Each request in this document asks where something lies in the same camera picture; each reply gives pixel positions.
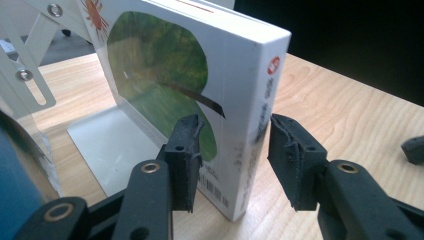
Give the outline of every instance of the blue object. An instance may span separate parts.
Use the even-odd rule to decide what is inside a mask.
[[[7,132],[0,127],[0,239],[12,239],[41,205],[42,194],[29,178]]]

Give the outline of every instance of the book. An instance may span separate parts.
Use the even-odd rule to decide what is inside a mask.
[[[78,3],[118,106],[149,141],[159,149],[178,119],[203,119],[198,188],[237,220],[291,33],[200,0]]]

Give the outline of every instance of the red circular logo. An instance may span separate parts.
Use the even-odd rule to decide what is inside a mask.
[[[280,66],[280,58],[279,57],[275,57],[268,64],[268,74],[269,75],[274,74],[277,71],[278,66]]]

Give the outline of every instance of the light wood tabletop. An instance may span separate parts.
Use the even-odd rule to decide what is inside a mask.
[[[66,132],[70,123],[115,105],[97,55],[40,67],[57,104],[33,114],[47,135],[65,196],[92,205],[106,196]],[[302,124],[328,160],[361,164],[386,193],[424,209],[424,166],[400,146],[424,135],[424,108],[287,55],[274,113]],[[322,239],[317,212],[295,212],[267,160],[268,135],[245,215],[229,222],[200,192],[194,213],[174,212],[175,239]]]

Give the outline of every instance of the wooden table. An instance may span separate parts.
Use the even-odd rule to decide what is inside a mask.
[[[84,197],[92,205],[105,194],[66,128],[115,104],[97,55],[40,70],[57,105],[34,119],[51,141],[64,194]],[[424,209],[424,166],[408,163],[400,148],[407,139],[424,135],[424,108],[288,55],[274,113],[299,121],[328,150],[329,160],[361,164],[388,195]],[[174,213],[175,239],[321,239],[317,213],[291,208],[266,159],[267,149],[266,140],[240,220],[227,221],[198,192],[193,214]]]

